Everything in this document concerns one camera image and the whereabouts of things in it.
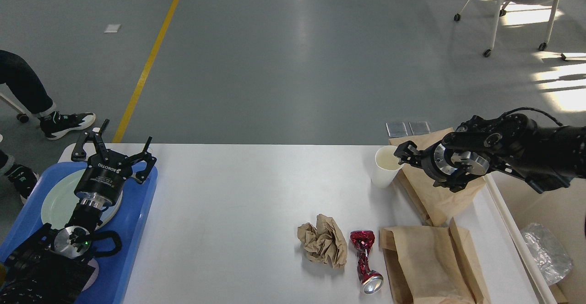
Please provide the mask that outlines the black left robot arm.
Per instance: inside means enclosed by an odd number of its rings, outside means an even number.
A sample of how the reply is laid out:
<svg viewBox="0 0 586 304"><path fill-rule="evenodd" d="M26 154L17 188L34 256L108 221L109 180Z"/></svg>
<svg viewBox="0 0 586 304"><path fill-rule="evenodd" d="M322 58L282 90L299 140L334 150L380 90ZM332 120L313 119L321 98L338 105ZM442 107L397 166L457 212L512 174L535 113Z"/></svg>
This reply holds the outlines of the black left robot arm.
<svg viewBox="0 0 586 304"><path fill-rule="evenodd" d="M128 287L157 183L152 138L131 156L84 131L71 161L42 174L1 245L3 304L120 304ZM42 221L50 190L75 171L74 208L62 225Z"/></svg>

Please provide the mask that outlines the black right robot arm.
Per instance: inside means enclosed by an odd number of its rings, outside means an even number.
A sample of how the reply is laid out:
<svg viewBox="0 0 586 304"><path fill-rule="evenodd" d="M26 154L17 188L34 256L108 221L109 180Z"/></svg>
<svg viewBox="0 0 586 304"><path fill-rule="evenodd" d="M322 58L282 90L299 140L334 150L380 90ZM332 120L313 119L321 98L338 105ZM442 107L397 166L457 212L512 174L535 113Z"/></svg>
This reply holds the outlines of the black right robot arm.
<svg viewBox="0 0 586 304"><path fill-rule="evenodd" d="M425 150L413 141L398 145L399 164L417 167L434 187L457 193L494 171L521 179L537 193L570 186L586 176L586 130L545 114L555 127L540 127L526 107L495 119L475 115Z"/></svg>

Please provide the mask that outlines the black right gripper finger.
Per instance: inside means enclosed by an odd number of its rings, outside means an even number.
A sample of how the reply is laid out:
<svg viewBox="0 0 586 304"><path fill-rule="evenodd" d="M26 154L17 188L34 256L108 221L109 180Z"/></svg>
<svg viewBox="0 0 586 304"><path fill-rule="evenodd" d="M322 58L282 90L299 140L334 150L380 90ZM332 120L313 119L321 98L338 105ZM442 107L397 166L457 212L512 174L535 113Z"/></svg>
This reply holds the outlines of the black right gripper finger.
<svg viewBox="0 0 586 304"><path fill-rule="evenodd" d="M398 159L398 164L408 164L413 167L422 167L423 151L418 150L413 141L400 143L395 149L394 156Z"/></svg>

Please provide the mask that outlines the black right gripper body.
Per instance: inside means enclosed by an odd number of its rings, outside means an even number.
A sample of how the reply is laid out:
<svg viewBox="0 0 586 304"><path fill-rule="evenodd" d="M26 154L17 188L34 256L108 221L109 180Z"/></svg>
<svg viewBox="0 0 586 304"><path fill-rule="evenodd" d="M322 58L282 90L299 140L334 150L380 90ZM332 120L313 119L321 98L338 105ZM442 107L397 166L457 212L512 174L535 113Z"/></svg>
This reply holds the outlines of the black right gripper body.
<svg viewBox="0 0 586 304"><path fill-rule="evenodd" d="M434 187L457 193L489 171L490 159L477 152L448 149L435 144L421 154L421 166Z"/></svg>

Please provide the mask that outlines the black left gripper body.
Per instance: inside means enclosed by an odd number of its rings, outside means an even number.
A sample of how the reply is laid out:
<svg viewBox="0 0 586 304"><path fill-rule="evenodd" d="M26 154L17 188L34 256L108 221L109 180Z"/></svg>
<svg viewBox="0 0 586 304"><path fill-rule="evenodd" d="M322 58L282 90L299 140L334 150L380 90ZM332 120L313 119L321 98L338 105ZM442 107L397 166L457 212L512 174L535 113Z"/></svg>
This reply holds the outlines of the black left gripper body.
<svg viewBox="0 0 586 304"><path fill-rule="evenodd" d="M74 191L79 204L103 208L115 206L119 201L126 180L132 176L132 165L128 156L114 151L108 153L108 158L98 153L90 156Z"/></svg>

